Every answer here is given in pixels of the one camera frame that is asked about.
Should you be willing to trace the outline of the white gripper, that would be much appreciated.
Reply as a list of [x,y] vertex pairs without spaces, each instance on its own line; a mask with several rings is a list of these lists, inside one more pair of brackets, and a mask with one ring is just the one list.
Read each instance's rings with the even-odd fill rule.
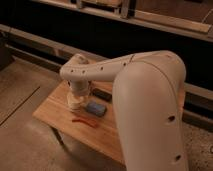
[[90,93],[90,83],[88,81],[69,81],[70,92],[75,96],[86,96]]

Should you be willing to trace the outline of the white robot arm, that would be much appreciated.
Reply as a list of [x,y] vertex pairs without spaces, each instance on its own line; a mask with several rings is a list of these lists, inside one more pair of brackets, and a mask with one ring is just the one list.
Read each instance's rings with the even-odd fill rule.
[[60,69],[81,96],[90,81],[111,82],[127,171],[189,171],[182,133],[186,68],[171,51],[135,53],[93,64],[73,56]]

